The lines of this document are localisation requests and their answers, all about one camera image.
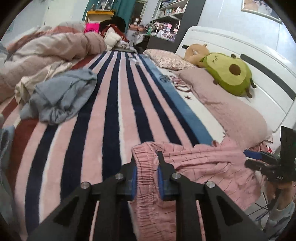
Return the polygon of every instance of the picture frame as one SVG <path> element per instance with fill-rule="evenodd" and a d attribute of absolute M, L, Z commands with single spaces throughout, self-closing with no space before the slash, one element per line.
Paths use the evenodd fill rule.
<path fill-rule="evenodd" d="M 253 13 L 283 24 L 276 12 L 263 0 L 242 0 L 241 11 Z"/>
<path fill-rule="evenodd" d="M 99 0 L 96 10 L 111 11 L 115 0 Z"/>

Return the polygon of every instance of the human hand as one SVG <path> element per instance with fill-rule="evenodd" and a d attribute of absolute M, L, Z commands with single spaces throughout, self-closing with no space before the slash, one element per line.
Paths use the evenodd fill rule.
<path fill-rule="evenodd" d="M 278 199 L 278 210 L 286 208 L 293 200 L 293 182 L 289 183 L 271 183 L 266 182 L 266 197 L 268 200 L 272 200 L 276 197 L 276 189 L 281 190 L 281 194 Z"/>

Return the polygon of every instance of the navy blue stripe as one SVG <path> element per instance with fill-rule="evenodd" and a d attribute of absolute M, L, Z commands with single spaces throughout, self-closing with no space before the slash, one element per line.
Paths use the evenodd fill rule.
<path fill-rule="evenodd" d="M 159 69 L 152 63 L 151 60 L 145 59 L 145 64 L 148 66 L 150 71 L 155 76 L 158 83 L 164 88 L 172 102 L 175 104 L 176 108 L 179 110 L 184 120 L 187 122 L 188 126 L 191 128 L 192 132 L 196 136 L 199 143 L 211 145 L 213 138 L 209 134 L 207 128 L 203 125 L 200 119 L 192 111 L 192 109 L 187 105 L 184 98 L 178 93 L 176 88 L 171 84 L 171 82 L 164 80 L 164 75 L 159 71 Z"/>
<path fill-rule="evenodd" d="M 148 118 L 144 110 L 143 104 L 141 102 L 138 89 L 133 78 L 133 73 L 131 70 L 130 61 L 126 55 L 126 73 L 128 78 L 128 87 L 131 95 L 131 102 L 133 104 L 133 109 L 135 111 L 136 123 L 138 128 L 138 134 L 141 140 L 141 143 L 146 141 L 154 141 L 153 135 L 149 126 Z"/>
<path fill-rule="evenodd" d="M 199 141 L 197 140 L 197 137 L 195 136 L 194 132 L 192 131 L 192 129 L 190 128 L 190 126 L 188 125 L 188 123 L 186 122 L 186 120 L 184 119 L 183 115 L 180 113 L 180 111 L 178 110 L 178 108 L 176 107 L 176 105 L 174 104 L 174 102 L 172 101 L 172 99 L 169 97 L 169 95 L 167 94 L 167 92 L 164 90 L 164 88 L 162 87 L 162 85 L 158 82 L 157 78 L 155 77 L 155 75 L 153 74 L 153 72 L 151 71 L 151 69 L 147 66 L 147 64 L 146 64 L 145 60 L 143 59 L 143 57 L 139 55 L 139 58 L 143 62 L 146 70 L 148 71 L 148 73 L 150 74 L 151 78 L 153 79 L 153 81 L 157 85 L 157 87 L 160 90 L 161 94 L 163 95 L 164 99 L 168 103 L 169 107 L 174 112 L 176 118 L 178 119 L 178 121 L 181 124 L 182 128 L 186 132 L 186 134 L 187 134 L 187 136 L 188 136 L 188 138 L 189 138 L 192 146 L 195 146 L 196 144 L 199 144 Z"/>
<path fill-rule="evenodd" d="M 102 79 L 113 55 L 114 52 L 110 54 L 108 59 L 103 64 L 101 70 L 98 73 L 98 81 L 93 93 L 78 113 L 77 121 L 65 154 L 61 179 L 61 200 L 70 195 L 70 193 L 80 185 L 82 156 L 92 108 L 99 92 Z"/>
<path fill-rule="evenodd" d="M 106 55 L 107 52 L 103 52 L 100 57 L 98 57 L 98 59 L 89 67 L 89 69 L 93 69 L 94 67 L 96 67 L 98 65 L 98 63 L 102 60 L 102 58 Z"/>
<path fill-rule="evenodd" d="M 118 121 L 118 73 L 120 52 L 113 68 L 105 112 L 104 137 L 102 147 L 103 181 L 115 175 L 121 168 L 119 121 Z"/>
<path fill-rule="evenodd" d="M 117 52 L 116 62 L 113 68 L 105 112 L 105 125 L 103 137 L 103 181 L 116 173 L 121 168 L 119 121 L 118 121 L 118 74 L 120 66 L 120 52 Z M 121 240 L 136 241 L 133 232 L 131 215 L 126 201 L 121 202 L 119 233 Z"/>
<path fill-rule="evenodd" d="M 39 197 L 42 175 L 47 161 L 49 148 L 57 128 L 58 125 L 47 126 L 31 165 L 25 196 L 25 219 L 29 235 L 39 225 Z"/>
<path fill-rule="evenodd" d="M 175 129 L 173 128 L 168 116 L 166 115 L 164 109 L 162 108 L 161 104 L 159 103 L 154 91 L 152 90 L 146 76 L 143 73 L 143 70 L 141 69 L 141 67 L 139 65 L 136 65 L 137 70 L 139 72 L 139 75 L 141 77 L 141 80 L 147 90 L 147 93 L 151 99 L 151 102 L 154 106 L 155 111 L 157 112 L 159 119 L 161 121 L 161 124 L 163 125 L 163 129 L 165 130 L 165 133 L 169 139 L 169 141 L 171 143 L 175 143 L 175 144 L 179 144 L 181 145 L 181 141 L 175 131 Z"/>

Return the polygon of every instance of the avocado plush toy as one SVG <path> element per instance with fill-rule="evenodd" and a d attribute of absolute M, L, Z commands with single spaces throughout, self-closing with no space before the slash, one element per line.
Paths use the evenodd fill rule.
<path fill-rule="evenodd" d="M 231 57 L 221 53 L 209 53 L 201 60 L 207 71 L 214 77 L 214 83 L 219 84 L 223 89 L 236 96 L 250 94 L 250 85 L 257 86 L 252 80 L 252 73 L 247 64 L 237 58 L 234 54 Z"/>

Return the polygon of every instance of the sleeve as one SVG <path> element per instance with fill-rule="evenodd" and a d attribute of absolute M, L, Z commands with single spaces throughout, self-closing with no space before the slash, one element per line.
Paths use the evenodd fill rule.
<path fill-rule="evenodd" d="M 270 212 L 263 232 L 266 233 L 270 241 L 275 240 L 289 223 L 295 211 L 295 203 L 291 202 L 283 210 L 274 209 Z"/>

